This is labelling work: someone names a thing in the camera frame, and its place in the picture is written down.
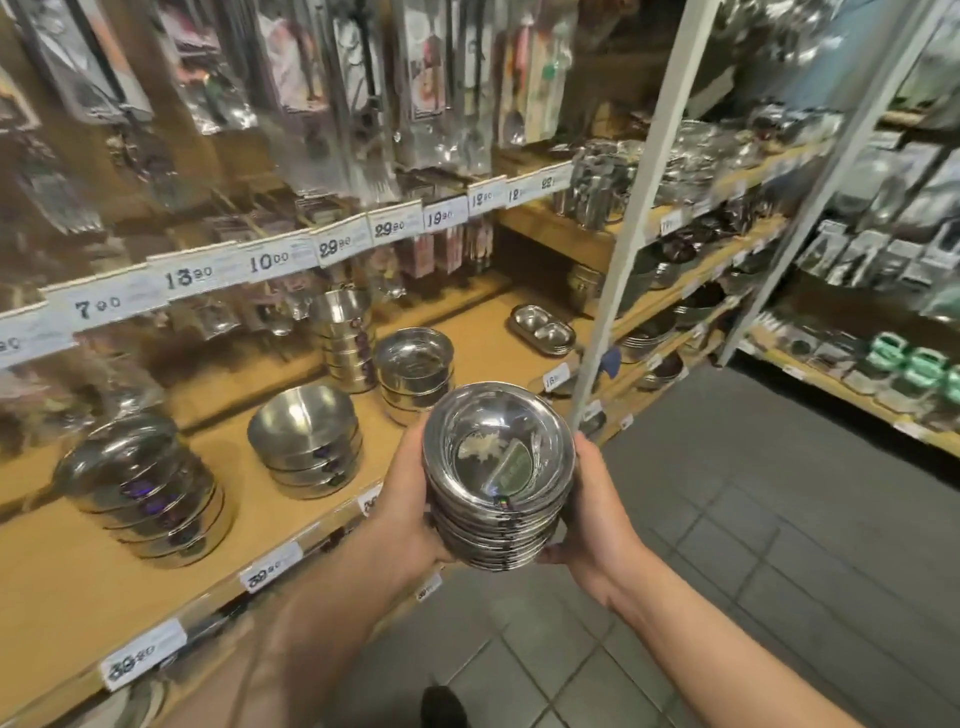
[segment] stack of bowls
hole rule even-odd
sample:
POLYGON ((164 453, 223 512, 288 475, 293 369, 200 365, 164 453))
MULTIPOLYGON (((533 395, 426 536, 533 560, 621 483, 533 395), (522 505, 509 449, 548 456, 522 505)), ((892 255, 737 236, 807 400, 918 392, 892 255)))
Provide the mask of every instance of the stack of bowls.
POLYGON ((670 338, 677 326, 677 314, 671 310, 661 311, 649 321, 644 321, 627 334, 620 342, 620 354, 626 364, 636 364, 670 338))
POLYGON ((89 433, 58 463, 53 484, 133 555, 164 569, 206 556, 235 515, 177 425, 156 414, 89 433))
POLYGON ((447 548, 478 569, 533 562, 573 485, 566 423, 522 387, 480 382, 434 407, 423 433, 431 513, 447 548))
POLYGON ((387 415, 411 425, 453 389, 453 342, 433 328, 402 328, 373 353, 387 415))
POLYGON ((247 439, 285 496, 329 496, 360 468, 363 436, 350 397, 304 384, 268 401, 250 420, 247 439))
POLYGON ((359 288, 327 291, 311 307, 310 319, 320 334, 330 376, 352 395, 376 386, 372 317, 370 294, 359 288))

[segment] tiled floor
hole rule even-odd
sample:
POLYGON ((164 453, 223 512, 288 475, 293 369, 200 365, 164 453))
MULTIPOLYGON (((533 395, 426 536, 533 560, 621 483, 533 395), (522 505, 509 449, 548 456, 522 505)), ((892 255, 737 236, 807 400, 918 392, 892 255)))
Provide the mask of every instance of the tiled floor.
MULTIPOLYGON (((864 724, 960 725, 960 493, 908 462, 936 460, 924 446, 903 459, 884 449, 902 445, 889 428, 845 426, 773 385, 702 367, 614 438, 604 453, 635 526, 864 724)), ((431 682, 472 728, 701 725, 557 567, 451 573, 365 648, 324 726, 417 726, 431 682)))

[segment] forearm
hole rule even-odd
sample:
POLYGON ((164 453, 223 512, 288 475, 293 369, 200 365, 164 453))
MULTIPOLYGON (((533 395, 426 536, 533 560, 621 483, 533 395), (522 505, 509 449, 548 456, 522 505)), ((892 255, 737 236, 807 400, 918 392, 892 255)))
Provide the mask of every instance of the forearm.
POLYGON ((637 542, 621 563, 613 609, 711 726, 857 725, 645 546, 637 542))
POLYGON ((429 565, 371 519, 305 574, 263 637, 240 696, 239 728, 300 728, 318 711, 376 623, 429 565))

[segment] white metal pole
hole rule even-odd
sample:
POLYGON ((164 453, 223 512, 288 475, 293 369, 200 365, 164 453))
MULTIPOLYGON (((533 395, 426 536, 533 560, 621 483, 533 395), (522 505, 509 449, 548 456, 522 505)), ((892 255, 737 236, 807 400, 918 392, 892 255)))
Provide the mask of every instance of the white metal pole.
POLYGON ((746 309, 737 319, 731 335, 727 337, 720 351, 720 366, 726 366, 730 362, 747 329, 767 304, 774 288, 797 257, 813 226, 820 219, 824 207, 827 206, 860 150, 867 143, 877 120, 886 111, 890 99, 910 72, 951 2, 952 0, 918 0, 908 4, 894 26, 892 37, 881 41, 889 47, 890 52, 884 56, 877 67, 866 94, 837 138, 820 177, 813 184, 796 217, 787 228, 786 245, 780 249, 773 268, 759 290, 750 298, 746 309))
POLYGON ((653 124, 636 169, 623 227, 616 237, 616 247, 613 249, 607 279, 600 295, 590 343, 573 390, 573 406, 567 417, 573 428, 579 426, 584 409, 589 404, 593 380, 600 369, 600 358, 610 343, 616 309, 627 285, 634 258, 637 251, 646 245, 644 231, 647 217, 653 207, 663 169, 669 160, 670 148, 683 118, 684 107, 690 96, 693 79, 700 68, 700 58, 704 55, 704 47, 707 45, 713 17, 719 5, 720 0, 687 0, 684 7, 684 15, 680 20, 680 28, 677 30, 660 86, 653 124))

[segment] price label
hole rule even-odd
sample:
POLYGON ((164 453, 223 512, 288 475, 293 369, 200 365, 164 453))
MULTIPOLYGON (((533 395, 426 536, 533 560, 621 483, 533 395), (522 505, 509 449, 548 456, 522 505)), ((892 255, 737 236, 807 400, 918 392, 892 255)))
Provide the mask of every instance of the price label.
POLYGON ((423 601, 428 596, 432 595, 441 585, 444 583, 444 578, 440 576, 440 572, 437 571, 433 576, 423 582, 423 586, 417 589, 417 601, 423 601))
POLYGON ((367 213, 373 245, 383 245, 423 234, 423 202, 384 207, 367 213))
POLYGON ((300 544, 288 541, 242 570, 240 583, 250 594, 256 594, 302 558, 300 544))
POLYGON ((926 427, 918 425, 910 420, 897 420, 894 422, 894 429, 899 430, 905 435, 909 435, 914 440, 920 440, 921 442, 926 440, 926 436, 930 432, 930 430, 928 430, 926 427))
POLYGON ((570 381, 570 365, 562 362, 543 375, 543 391, 553 392, 557 387, 570 381))
POLYGON ((783 367, 783 373, 788 376, 792 376, 795 379, 799 379, 800 381, 804 381, 806 379, 806 372, 804 372, 803 369, 790 364, 787 364, 785 367, 783 367))
POLYGON ((317 265, 313 232, 298 231, 271 240, 255 240, 240 246, 247 261, 247 282, 289 276, 317 265))
POLYGON ((366 493, 357 496, 357 506, 360 508, 360 513, 365 517, 370 516, 373 507, 376 505, 376 500, 380 496, 381 490, 383 490, 383 483, 374 485, 366 493))
POLYGON ((100 663, 100 675, 113 692, 133 682, 186 645, 186 632, 178 619, 167 619, 100 663))
POLYGON ((700 217, 701 215, 706 215, 713 209, 713 200, 710 197, 707 197, 705 200, 701 200, 699 203, 693 206, 693 216, 700 217))
POLYGON ((594 417, 603 412, 603 402, 600 400, 594 400, 584 408, 584 419, 592 420, 594 417))
POLYGON ((72 333, 161 308, 167 298, 146 263, 71 280, 41 291, 72 333))
POLYGON ((660 218, 660 236, 669 235, 684 226, 684 212, 674 209, 660 218))
POLYGON ((360 214, 339 223, 320 228, 313 233, 317 260, 324 268, 372 248, 367 216, 360 214))
POLYGON ((247 279, 247 260, 236 243, 216 243, 179 253, 151 255, 167 301, 227 288, 247 279))
POLYGON ((492 180, 474 182, 467 187, 467 207, 470 217, 482 215, 507 204, 507 178, 505 175, 492 180))
POLYGON ((733 192, 731 192, 730 194, 730 199, 739 200, 745 194, 747 194, 747 181, 738 180, 737 183, 733 186, 733 192))
POLYGON ((76 345, 59 311, 47 302, 0 313, 0 369, 76 345))
POLYGON ((467 195, 423 206, 423 231, 439 232, 463 225, 469 219, 467 195))
POLYGON ((514 177, 504 183, 507 192, 507 202, 504 207, 510 209, 519 205, 525 205, 531 200, 536 200, 540 196, 540 172, 531 172, 526 175, 514 177))

